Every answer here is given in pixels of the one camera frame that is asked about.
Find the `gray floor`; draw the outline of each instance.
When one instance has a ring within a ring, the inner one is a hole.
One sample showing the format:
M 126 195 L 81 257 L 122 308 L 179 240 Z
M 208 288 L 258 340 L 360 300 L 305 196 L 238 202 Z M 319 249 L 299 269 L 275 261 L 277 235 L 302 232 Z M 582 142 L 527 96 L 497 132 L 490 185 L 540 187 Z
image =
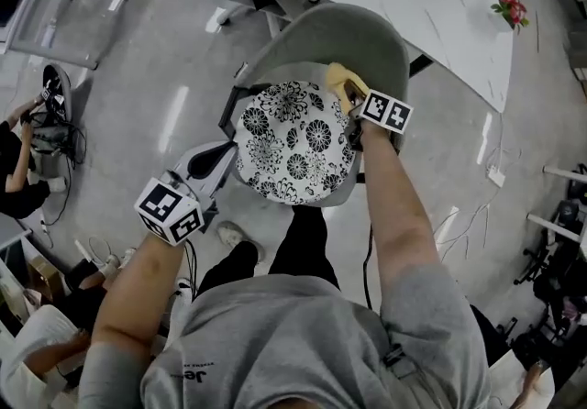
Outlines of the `gray floor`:
M 67 265 L 80 258 L 75 238 L 86 246 L 89 237 L 103 238 L 117 254 L 137 246 L 144 231 L 132 205 L 143 186 L 184 150 L 222 138 L 216 123 L 232 77 L 243 61 L 269 41 L 260 14 L 207 32 L 210 17 L 225 5 L 221 0 L 128 0 L 114 14 L 105 11 L 110 1 L 71 0 L 62 11 L 56 36 L 58 44 L 104 55 L 96 72 L 65 67 L 72 85 L 81 84 L 75 114 L 88 139 L 86 162 L 73 174 L 67 210 L 50 229 L 53 252 Z M 485 176 L 487 158 L 499 145 L 499 115 L 437 65 L 410 82 L 409 101 L 415 112 L 401 158 L 434 227 L 453 207 L 462 212 L 448 230 L 438 231 L 444 239 L 461 234 L 471 221 L 469 213 L 491 200 L 488 215 L 476 216 L 468 238 L 454 245 L 444 262 L 471 302 L 494 323 L 516 315 L 523 327 L 537 318 L 542 307 L 528 284 L 512 285 L 526 265 L 521 251 L 537 233 L 525 216 L 529 211 L 549 216 L 563 193 L 563 181 L 541 173 L 545 163 L 573 168 L 585 160 L 587 104 L 564 51 L 565 29 L 573 19 L 580 19 L 577 11 L 569 0 L 522 1 L 532 24 L 515 36 L 503 116 L 504 187 L 498 190 Z M 6 113 L 39 91 L 42 65 L 18 56 L 1 63 L 0 96 Z M 169 137 L 163 138 L 172 102 L 185 91 L 181 114 Z M 477 159 L 488 114 L 493 121 L 480 164 Z M 55 196 L 47 203 L 49 220 L 61 202 L 62 196 Z M 265 201 L 234 181 L 218 202 L 219 220 L 241 224 L 269 256 L 274 254 L 291 219 L 288 207 Z M 325 216 L 327 255 L 342 291 L 350 300 L 364 303 L 361 264 L 369 233 L 364 187 L 357 186 L 344 205 L 327 209 Z M 30 224 L 39 232 L 34 219 Z M 212 231 L 196 236 L 195 243 L 201 280 L 227 250 Z M 448 246 L 440 245 L 442 255 Z M 258 272 L 266 269 L 267 265 L 261 265 Z M 374 260 L 369 274 L 377 306 L 380 294 Z

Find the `yellow object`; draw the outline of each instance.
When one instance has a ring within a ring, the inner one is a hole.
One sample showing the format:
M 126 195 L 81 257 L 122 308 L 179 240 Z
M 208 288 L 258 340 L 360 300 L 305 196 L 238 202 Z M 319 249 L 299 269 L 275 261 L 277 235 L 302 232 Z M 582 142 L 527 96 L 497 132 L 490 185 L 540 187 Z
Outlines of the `yellow object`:
M 334 62 L 328 65 L 327 88 L 338 96 L 338 99 L 340 100 L 340 108 L 347 116 L 349 115 L 349 112 L 355 108 L 347 98 L 347 93 L 345 91 L 345 82 L 348 80 L 354 82 L 359 89 L 365 93 L 365 95 L 369 94 L 369 86 L 367 86 L 356 73 L 346 69 L 340 63 Z

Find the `black and white floral pattern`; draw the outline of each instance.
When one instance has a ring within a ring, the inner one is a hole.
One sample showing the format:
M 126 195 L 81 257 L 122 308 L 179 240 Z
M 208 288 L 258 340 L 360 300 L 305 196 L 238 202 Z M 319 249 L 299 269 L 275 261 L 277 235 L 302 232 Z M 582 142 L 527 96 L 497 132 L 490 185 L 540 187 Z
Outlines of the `black and white floral pattern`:
M 305 128 L 305 137 L 314 151 L 324 151 L 330 146 L 332 132 L 323 120 L 313 120 Z
M 283 204 L 310 204 L 331 195 L 355 160 L 344 135 L 347 122 L 337 97 L 314 83 L 268 88 L 237 124 L 240 177 Z
M 247 142 L 247 153 L 258 170 L 275 174 L 282 161 L 283 141 L 276 138 L 272 130 Z

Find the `potted plant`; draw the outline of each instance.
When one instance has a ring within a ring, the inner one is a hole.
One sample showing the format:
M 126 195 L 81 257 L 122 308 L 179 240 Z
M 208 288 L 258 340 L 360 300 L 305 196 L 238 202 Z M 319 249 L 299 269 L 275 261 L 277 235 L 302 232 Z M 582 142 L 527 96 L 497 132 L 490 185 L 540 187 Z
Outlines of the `potted plant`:
M 530 24 L 526 18 L 526 7 L 520 0 L 497 0 L 497 2 L 492 5 L 492 10 L 500 21 L 503 19 L 507 23 L 510 29 L 517 28 L 519 34 L 521 28 Z

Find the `person in black shirt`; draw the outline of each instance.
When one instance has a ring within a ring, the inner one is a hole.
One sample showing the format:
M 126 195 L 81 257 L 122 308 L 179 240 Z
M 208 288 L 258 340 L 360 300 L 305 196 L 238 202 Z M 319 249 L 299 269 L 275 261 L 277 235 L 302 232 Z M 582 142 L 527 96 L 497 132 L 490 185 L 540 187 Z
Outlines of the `person in black shirt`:
M 0 212 L 13 218 L 25 218 L 43 205 L 51 192 L 63 192 L 65 180 L 60 178 L 29 184 L 28 170 L 37 167 L 30 154 L 33 129 L 22 124 L 21 137 L 12 132 L 20 117 L 44 103 L 41 96 L 17 107 L 0 124 Z

